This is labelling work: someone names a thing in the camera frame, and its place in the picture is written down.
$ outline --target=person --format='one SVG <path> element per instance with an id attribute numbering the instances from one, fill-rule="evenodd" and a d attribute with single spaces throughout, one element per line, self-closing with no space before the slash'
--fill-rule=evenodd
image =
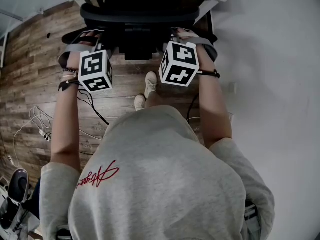
<path id="1" fill-rule="evenodd" d="M 202 71 L 215 63 L 197 45 Z M 77 68 L 79 54 L 68 66 Z M 157 94 L 157 75 L 145 78 L 136 112 L 111 124 L 81 172 L 78 86 L 59 91 L 51 162 L 42 168 L 40 223 L 45 240 L 67 226 L 74 240 L 246 240 L 246 202 L 258 213 L 259 238 L 270 234 L 275 201 L 259 173 L 232 140 L 220 83 L 199 76 L 205 146 L 182 115 Z"/>

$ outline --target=shoe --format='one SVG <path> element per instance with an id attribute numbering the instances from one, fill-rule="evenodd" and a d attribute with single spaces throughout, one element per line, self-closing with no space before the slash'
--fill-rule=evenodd
<path id="1" fill-rule="evenodd" d="M 146 104 L 146 98 L 143 95 L 140 94 L 137 97 L 135 97 L 134 99 L 135 111 L 143 110 L 145 108 L 145 104 Z"/>
<path id="2" fill-rule="evenodd" d="M 145 92 L 144 92 L 144 96 L 146 99 L 149 98 L 149 94 L 151 92 L 155 92 L 156 91 L 156 86 L 157 86 L 157 75 L 155 72 L 149 72 L 148 74 L 146 74 L 145 76 Z"/>

